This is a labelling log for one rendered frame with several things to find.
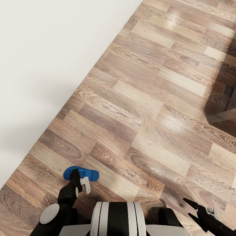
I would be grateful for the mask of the sandal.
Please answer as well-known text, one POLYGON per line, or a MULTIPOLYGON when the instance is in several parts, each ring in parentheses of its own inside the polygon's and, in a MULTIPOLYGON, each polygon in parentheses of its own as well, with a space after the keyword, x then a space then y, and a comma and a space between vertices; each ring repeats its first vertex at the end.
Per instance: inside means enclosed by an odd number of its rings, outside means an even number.
POLYGON ((85 169, 79 166, 69 167, 63 174, 64 179, 70 181, 69 175, 72 173, 72 170, 78 169, 80 178, 88 177, 89 181, 97 181, 99 178, 99 172, 93 169, 85 169))

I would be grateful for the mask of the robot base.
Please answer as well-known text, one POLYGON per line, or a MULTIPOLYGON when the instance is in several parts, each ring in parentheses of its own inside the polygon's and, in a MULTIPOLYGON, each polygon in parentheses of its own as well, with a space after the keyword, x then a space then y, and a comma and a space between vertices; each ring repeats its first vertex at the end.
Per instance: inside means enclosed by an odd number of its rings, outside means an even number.
MULTIPOLYGON (((77 219, 77 208, 72 208, 59 236, 90 236, 92 219, 86 219, 83 225, 77 225, 77 219)), ((153 225, 150 219, 145 219, 146 236, 190 236, 171 208, 160 208, 158 219, 159 225, 153 225)))

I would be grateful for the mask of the robot trunk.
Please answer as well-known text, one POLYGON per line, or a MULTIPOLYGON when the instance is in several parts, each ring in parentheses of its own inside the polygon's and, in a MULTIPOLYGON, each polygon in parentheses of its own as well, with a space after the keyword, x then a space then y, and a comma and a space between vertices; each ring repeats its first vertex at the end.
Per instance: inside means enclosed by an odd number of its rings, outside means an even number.
POLYGON ((143 209, 139 202, 97 202, 90 236, 146 236, 143 209))

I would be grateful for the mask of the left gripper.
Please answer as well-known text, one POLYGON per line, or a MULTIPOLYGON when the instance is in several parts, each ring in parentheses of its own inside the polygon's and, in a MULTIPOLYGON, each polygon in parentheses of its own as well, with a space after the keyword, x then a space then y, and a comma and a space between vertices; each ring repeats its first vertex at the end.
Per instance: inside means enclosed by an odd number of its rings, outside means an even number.
POLYGON ((75 181, 79 185, 79 192, 82 192, 82 185, 80 183, 80 174, 78 169, 72 170, 72 173, 69 175, 70 177, 70 182, 75 181))

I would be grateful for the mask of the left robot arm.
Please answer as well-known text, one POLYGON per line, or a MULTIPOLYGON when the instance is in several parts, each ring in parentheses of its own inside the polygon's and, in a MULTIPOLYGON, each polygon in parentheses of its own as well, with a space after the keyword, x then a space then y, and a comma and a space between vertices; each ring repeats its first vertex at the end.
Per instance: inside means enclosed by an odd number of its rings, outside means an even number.
POLYGON ((72 170, 69 177, 70 183, 60 190, 57 204, 45 209, 30 236, 59 236, 79 192, 82 192, 82 185, 85 186, 85 192, 90 193, 89 178, 80 178, 78 169, 72 170))

